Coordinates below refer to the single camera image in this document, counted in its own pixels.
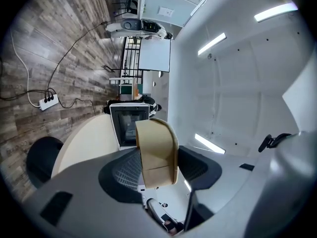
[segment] whiteboard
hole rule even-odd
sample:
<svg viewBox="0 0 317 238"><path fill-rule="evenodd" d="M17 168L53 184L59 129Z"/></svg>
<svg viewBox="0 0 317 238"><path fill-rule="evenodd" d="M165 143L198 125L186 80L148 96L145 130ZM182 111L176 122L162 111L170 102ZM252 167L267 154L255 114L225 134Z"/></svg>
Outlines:
<svg viewBox="0 0 317 238"><path fill-rule="evenodd" d="M171 40L141 41L139 69L169 72Z"/></svg>

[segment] power strip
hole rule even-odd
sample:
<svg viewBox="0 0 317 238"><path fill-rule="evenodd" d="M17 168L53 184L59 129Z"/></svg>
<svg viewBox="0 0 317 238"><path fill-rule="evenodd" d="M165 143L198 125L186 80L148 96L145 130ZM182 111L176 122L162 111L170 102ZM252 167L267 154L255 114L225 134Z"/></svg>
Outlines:
<svg viewBox="0 0 317 238"><path fill-rule="evenodd" d="M53 100L50 100L50 101L47 101L45 103L45 99L42 99L39 101L39 104L40 104L40 110L44 111L45 109L48 109L50 108L51 106L54 106L55 104L58 103L58 97L57 97L57 94L54 94L54 99Z"/></svg>

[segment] wooden floor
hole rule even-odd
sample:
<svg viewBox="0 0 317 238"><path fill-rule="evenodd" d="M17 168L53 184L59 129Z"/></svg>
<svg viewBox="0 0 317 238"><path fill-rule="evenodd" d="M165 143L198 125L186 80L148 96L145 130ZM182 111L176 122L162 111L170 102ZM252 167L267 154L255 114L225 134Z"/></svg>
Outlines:
<svg viewBox="0 0 317 238"><path fill-rule="evenodd" d="M112 10L106 0L30 0L11 27L16 51L29 67L29 89L46 89L54 68L75 40L101 22L109 21ZM102 66L119 68L123 43L121 39L112 42L105 37L104 26L88 33L54 74L50 87L66 106L74 98L90 99L98 114L106 100L116 97L117 88L109 85L108 78L118 73L109 73ZM0 56L1 96L25 91L27 74L13 52L9 32ZM30 93L30 98L37 103L44 95ZM77 101L70 109L55 105L42 112L29 104L26 95L15 101L0 101L0 168L18 200L35 189L25 170L32 144L44 136L64 142L80 123L93 115L90 102Z"/></svg>

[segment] fluorescent light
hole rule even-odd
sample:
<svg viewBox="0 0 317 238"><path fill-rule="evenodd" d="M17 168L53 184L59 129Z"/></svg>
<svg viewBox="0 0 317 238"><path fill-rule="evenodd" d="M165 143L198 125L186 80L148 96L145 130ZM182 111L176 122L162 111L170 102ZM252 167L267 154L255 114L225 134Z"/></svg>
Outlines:
<svg viewBox="0 0 317 238"><path fill-rule="evenodd" d="M204 139L203 137L199 136L198 134L195 134L195 139L197 139L202 144L206 145L209 149L213 150L214 152L224 154L226 151L222 148L216 146L215 144L209 142L208 140Z"/></svg>
<svg viewBox="0 0 317 238"><path fill-rule="evenodd" d="M290 12L290 11L295 11L295 10L298 10L298 8L296 7L296 5L294 3L290 2L290 3L286 3L283 5L268 9L264 12L261 12L261 13L255 15L254 18L257 20L257 22L261 22L267 18L271 18L271 17L274 17L276 15Z"/></svg>
<svg viewBox="0 0 317 238"><path fill-rule="evenodd" d="M211 48L212 46L216 45L217 43L221 42L225 38L227 38L227 36L224 33L220 34L218 37L216 37L211 42L209 42L206 46L204 46L202 49L200 49L198 51L198 55L200 55L202 52L205 52L207 49Z"/></svg>
<svg viewBox="0 0 317 238"><path fill-rule="evenodd" d="M189 183L184 180L185 185L187 186L187 188L189 189L190 192L192 192L192 188L190 187Z"/></svg>
<svg viewBox="0 0 317 238"><path fill-rule="evenodd" d="M206 0L201 0L200 3L195 7L195 9L193 9L193 11L190 13L191 16L194 15L194 13L199 9L200 6L203 5L203 3L205 2Z"/></svg>

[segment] white cable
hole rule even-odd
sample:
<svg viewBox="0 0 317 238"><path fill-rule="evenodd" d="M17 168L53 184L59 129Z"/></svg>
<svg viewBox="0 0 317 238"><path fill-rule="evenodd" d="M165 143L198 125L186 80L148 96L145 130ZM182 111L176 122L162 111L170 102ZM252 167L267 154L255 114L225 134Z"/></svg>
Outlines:
<svg viewBox="0 0 317 238"><path fill-rule="evenodd" d="M39 108L40 106L36 106L36 105L33 104L33 103L31 102L31 100L30 100L30 96L29 96L29 78L30 78L30 76L29 76L29 69L28 69L28 67L26 66L26 64L24 63L24 61L21 59L21 57L19 57L19 55L17 54L17 52L16 52L16 50L15 50L14 41L13 41L13 36L12 36L12 31L11 31L11 29L10 29L10 34L11 34L11 40L12 40L13 50L14 50L16 56L17 56L17 57L19 58L19 60L21 61L21 63L23 63L23 65L24 65L24 67L25 67L25 69L26 69L26 73L27 73L27 75L28 75L27 84L26 84L26 90L27 90L27 92L28 92L27 95L28 95L29 102L30 102L30 104L31 104L33 107Z"/></svg>

